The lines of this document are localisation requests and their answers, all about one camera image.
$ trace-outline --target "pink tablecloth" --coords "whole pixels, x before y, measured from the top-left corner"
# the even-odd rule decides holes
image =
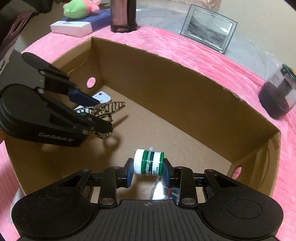
[[[126,34],[112,33],[110,28],[106,27],[84,38],[50,33],[29,46],[25,51],[32,52],[44,60],[52,62],[91,36],[144,49],[198,71],[247,101],[249,105],[279,128],[281,131],[281,154],[273,198],[282,206],[284,220],[277,237],[281,241],[294,241],[296,237],[296,162],[294,161],[296,154],[296,110],[290,111],[281,121],[271,119],[258,100],[259,90],[264,84],[263,79],[204,45],[155,27],[145,26]],[[0,188],[2,193],[5,194],[0,196],[0,232],[6,241],[14,241],[17,234],[13,226],[8,223],[7,208],[17,189],[17,182],[13,176],[4,144],[0,145],[0,154]]]

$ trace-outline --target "beige wall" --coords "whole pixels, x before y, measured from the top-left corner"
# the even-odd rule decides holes
[[[284,0],[222,0],[219,13],[238,22],[236,32],[296,69],[296,11]]]

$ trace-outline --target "picture frame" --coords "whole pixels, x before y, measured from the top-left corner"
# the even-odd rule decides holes
[[[236,27],[236,21],[192,4],[180,34],[224,54]]]

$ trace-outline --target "black robotic gripper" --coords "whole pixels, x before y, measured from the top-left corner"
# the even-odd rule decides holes
[[[103,173],[83,169],[18,201],[12,220],[21,241],[64,240],[277,240],[283,220],[272,198],[215,170],[193,173],[172,167],[165,158],[167,187],[180,188],[173,200],[117,200],[117,188],[128,188],[133,159]],[[101,187],[91,203],[93,187]],[[198,203],[202,187],[205,203]]]

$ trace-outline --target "ribbed black surface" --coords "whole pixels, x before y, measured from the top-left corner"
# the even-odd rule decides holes
[[[172,200],[123,200],[102,210],[84,231],[64,241],[228,241],[211,231],[192,210]]]

